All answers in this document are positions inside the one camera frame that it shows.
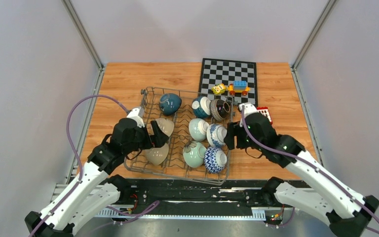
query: ceramic bowl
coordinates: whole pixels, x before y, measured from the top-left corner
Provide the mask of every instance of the ceramic bowl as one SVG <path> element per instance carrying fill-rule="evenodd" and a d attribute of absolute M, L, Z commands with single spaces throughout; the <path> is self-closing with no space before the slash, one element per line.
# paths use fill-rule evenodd
<path fill-rule="evenodd" d="M 210 112 L 215 120 L 223 121 L 229 116 L 230 105 L 228 102 L 221 99 L 212 100 L 210 103 Z"/>
<path fill-rule="evenodd" d="M 207 171 L 217 174 L 222 171 L 227 163 L 227 156 L 220 148 L 208 147 L 205 151 L 204 164 Z"/>
<path fill-rule="evenodd" d="M 165 133 L 168 137 L 172 135 L 172 132 L 174 132 L 175 127 L 173 121 L 166 118 L 157 118 L 155 119 L 155 121 L 157 122 L 157 125 L 163 133 Z"/>
<path fill-rule="evenodd" d="M 210 146 L 221 148 L 225 145 L 227 129 L 219 124 L 211 124 L 207 128 L 207 140 Z"/>
<path fill-rule="evenodd" d="M 192 111 L 197 118 L 205 119 L 210 116 L 210 102 L 205 96 L 199 96 L 192 101 Z"/>
<path fill-rule="evenodd" d="M 182 104 L 181 98 L 173 93 L 166 93 L 160 97 L 159 108 L 166 116 L 173 115 Z"/>
<path fill-rule="evenodd" d="M 169 153 L 169 145 L 165 143 L 163 147 L 151 148 L 145 151 L 145 156 L 148 161 L 154 165 L 160 165 L 166 159 Z"/>
<path fill-rule="evenodd" d="M 197 142 L 202 142 L 207 138 L 208 123 L 203 119 L 191 119 L 188 129 L 191 137 Z"/>
<path fill-rule="evenodd" d="M 206 150 L 205 146 L 199 142 L 191 141 L 187 143 L 182 152 L 185 163 L 192 168 L 200 167 L 204 162 Z"/>

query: white wall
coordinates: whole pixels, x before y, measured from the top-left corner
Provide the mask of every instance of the white wall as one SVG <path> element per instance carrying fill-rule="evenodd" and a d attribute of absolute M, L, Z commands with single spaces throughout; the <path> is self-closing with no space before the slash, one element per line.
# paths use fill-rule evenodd
<path fill-rule="evenodd" d="M 292 63 L 327 0 L 72 2 L 104 63 Z"/>
<path fill-rule="evenodd" d="M 379 1 L 339 1 L 299 73 L 324 165 L 379 198 Z"/>
<path fill-rule="evenodd" d="M 0 0 L 0 237 L 26 237 L 72 162 L 71 107 L 97 69 L 60 0 Z M 77 142 L 85 113 L 72 122 Z"/>

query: red and white toy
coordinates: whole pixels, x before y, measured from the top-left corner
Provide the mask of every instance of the red and white toy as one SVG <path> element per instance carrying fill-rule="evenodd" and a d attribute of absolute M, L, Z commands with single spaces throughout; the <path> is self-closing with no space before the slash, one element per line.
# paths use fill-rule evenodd
<path fill-rule="evenodd" d="M 271 122 L 272 124 L 272 119 L 271 119 L 271 115 L 269 114 L 269 110 L 268 110 L 268 107 L 257 107 L 256 108 L 259 113 L 261 113 L 263 116 L 267 117 L 269 119 L 269 122 Z"/>

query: beige bowl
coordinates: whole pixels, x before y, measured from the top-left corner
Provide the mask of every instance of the beige bowl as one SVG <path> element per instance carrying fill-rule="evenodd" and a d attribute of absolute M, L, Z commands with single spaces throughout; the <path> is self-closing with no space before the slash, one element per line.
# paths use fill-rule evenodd
<path fill-rule="evenodd" d="M 160 165 L 166 159 L 169 153 L 169 145 L 165 143 L 163 147 L 151 148 L 145 151 L 145 156 L 148 161 L 154 165 Z"/>
<path fill-rule="evenodd" d="M 165 133 L 168 137 L 172 135 L 172 132 L 174 131 L 175 127 L 173 121 L 166 118 L 157 118 L 155 119 L 155 121 L 157 122 L 157 125 L 163 133 Z"/>

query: dish rack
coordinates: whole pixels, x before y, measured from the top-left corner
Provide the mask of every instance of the dish rack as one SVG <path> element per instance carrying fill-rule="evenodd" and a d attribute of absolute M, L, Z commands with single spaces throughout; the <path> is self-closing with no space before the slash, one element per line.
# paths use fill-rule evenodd
<path fill-rule="evenodd" d="M 182 105 L 178 111 L 171 115 L 165 116 L 161 113 L 159 109 L 160 97 L 165 93 L 174 93 L 179 95 L 182 99 Z M 143 121 L 148 128 L 149 134 L 153 134 L 150 121 L 165 118 L 174 122 L 174 131 L 168 140 L 169 153 L 167 158 L 163 161 L 161 165 L 153 165 L 145 157 L 145 152 L 138 154 L 137 152 L 129 155 L 130 158 L 136 156 L 133 159 L 125 159 L 124 166 L 127 170 L 133 172 L 154 174 L 163 177 L 189 180 L 199 183 L 221 185 L 229 176 L 229 164 L 230 164 L 230 150 L 227 146 L 223 146 L 222 150 L 227 156 L 226 167 L 218 174 L 210 174 L 204 165 L 198 168 L 189 167 L 183 157 L 184 145 L 192 141 L 190 132 L 188 130 L 188 125 L 191 119 L 196 118 L 192 111 L 192 101 L 202 94 L 193 91 L 175 90 L 159 87 L 147 87 L 142 89 L 141 94 L 143 95 L 140 106 L 144 109 L 145 113 L 143 115 Z M 227 128 L 227 124 L 232 121 L 234 116 L 233 112 L 233 97 L 227 97 L 227 102 L 230 105 L 229 116 L 221 122 L 216 121 L 213 118 L 206 118 L 205 120 L 209 123 L 217 123 L 223 125 Z M 207 139 L 201 142 L 205 147 L 208 147 Z"/>

